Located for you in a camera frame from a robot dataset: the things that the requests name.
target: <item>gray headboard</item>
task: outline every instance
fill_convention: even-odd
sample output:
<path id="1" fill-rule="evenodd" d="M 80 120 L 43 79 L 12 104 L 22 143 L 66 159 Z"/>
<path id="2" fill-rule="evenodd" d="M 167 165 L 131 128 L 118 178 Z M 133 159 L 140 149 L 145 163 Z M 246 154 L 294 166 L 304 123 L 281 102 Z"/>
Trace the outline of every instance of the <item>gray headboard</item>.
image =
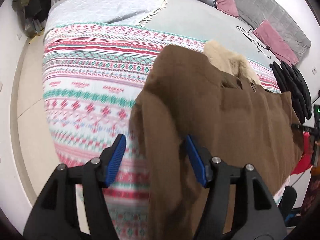
<path id="1" fill-rule="evenodd" d="M 268 20 L 300 60 L 311 41 L 275 0 L 235 0 L 239 16 L 252 28 Z"/>

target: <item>pink pillow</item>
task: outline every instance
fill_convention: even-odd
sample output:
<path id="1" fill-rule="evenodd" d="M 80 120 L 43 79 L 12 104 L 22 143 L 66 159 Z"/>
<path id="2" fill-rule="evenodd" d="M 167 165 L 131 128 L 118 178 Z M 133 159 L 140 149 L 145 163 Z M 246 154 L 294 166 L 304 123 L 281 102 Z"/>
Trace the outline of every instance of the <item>pink pillow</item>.
<path id="1" fill-rule="evenodd" d="M 217 0 L 217 9 L 234 17 L 239 16 L 235 0 Z"/>
<path id="2" fill-rule="evenodd" d="M 296 65 L 299 61 L 289 45 L 281 38 L 268 20 L 264 20 L 252 33 L 268 46 L 280 61 L 284 61 L 289 65 Z"/>

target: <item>black cable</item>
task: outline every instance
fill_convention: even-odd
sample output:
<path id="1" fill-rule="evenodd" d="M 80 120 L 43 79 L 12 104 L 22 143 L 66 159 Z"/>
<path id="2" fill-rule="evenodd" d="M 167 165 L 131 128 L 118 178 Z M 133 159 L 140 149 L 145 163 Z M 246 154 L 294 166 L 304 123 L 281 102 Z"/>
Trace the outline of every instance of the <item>black cable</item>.
<path id="1" fill-rule="evenodd" d="M 253 37 L 251 36 L 251 34 L 249 33 L 251 30 L 255 31 L 255 29 L 250 29 L 250 30 L 246 31 L 244 28 L 242 28 L 242 27 L 240 27 L 240 26 L 236 26 L 236 28 L 237 28 L 238 30 L 240 30 L 240 31 L 242 32 L 242 34 L 243 34 L 244 36 L 246 36 L 249 41 L 251 41 L 254 45 L 256 45 L 256 47 L 257 47 L 257 49 L 258 49 L 258 53 L 261 51 L 267 58 L 270 58 L 270 59 L 271 59 L 271 55 L 267 56 L 267 54 L 265 54 L 262 50 L 259 49 L 259 46 L 260 46 L 260 47 L 266 49 L 267 51 L 269 51 L 269 47 L 267 47 L 267 46 L 264 47 L 262 44 L 260 44 L 260 43 L 258 42 L 258 37 L 257 37 L 257 36 L 256 36 L 257 40 L 255 41 L 254 38 L 253 38 Z"/>
<path id="2" fill-rule="evenodd" d="M 268 236 L 268 237 L 270 237 L 271 240 L 275 240 L 274 237 L 269 234 L 265 234 L 265 235 L 261 235 L 261 236 Z"/>
<path id="3" fill-rule="evenodd" d="M 297 180 L 296 180 L 290 187 L 293 187 L 293 185 L 296 184 L 299 179 L 301 179 L 301 177 L 303 176 L 303 174 L 304 174 L 305 172 L 306 172 L 306 171 L 304 171 L 304 172 L 300 175 L 300 177 L 297 178 Z"/>
<path id="4" fill-rule="evenodd" d="M 311 104 L 313 105 L 314 102 L 316 102 L 320 97 L 317 97 Z"/>

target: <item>red clothing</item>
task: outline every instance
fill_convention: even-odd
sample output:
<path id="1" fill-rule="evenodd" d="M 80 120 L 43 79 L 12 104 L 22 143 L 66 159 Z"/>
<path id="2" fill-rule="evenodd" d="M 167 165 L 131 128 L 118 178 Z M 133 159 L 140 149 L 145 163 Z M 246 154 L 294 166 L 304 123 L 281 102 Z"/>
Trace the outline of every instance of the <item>red clothing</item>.
<path id="1" fill-rule="evenodd" d="M 311 167 L 311 146 L 310 146 L 310 134 L 308 132 L 303 133 L 303 155 L 298 165 L 294 168 L 292 174 L 300 174 Z"/>

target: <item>brown coat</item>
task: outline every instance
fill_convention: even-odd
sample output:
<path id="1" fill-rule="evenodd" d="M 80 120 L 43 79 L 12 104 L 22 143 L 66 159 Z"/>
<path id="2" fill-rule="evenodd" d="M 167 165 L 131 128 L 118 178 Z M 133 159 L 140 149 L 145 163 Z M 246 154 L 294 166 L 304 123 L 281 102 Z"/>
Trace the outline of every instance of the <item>brown coat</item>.
<path id="1" fill-rule="evenodd" d="M 212 66 L 199 52 L 169 45 L 156 58 L 131 121 L 150 170 L 149 240 L 191 240 L 208 191 L 179 145 L 194 135 L 229 165 L 252 163 L 272 194 L 297 164 L 303 136 L 289 92 L 273 94 Z M 234 190 L 230 193 L 230 203 Z M 229 206 L 225 229 L 230 229 Z"/>

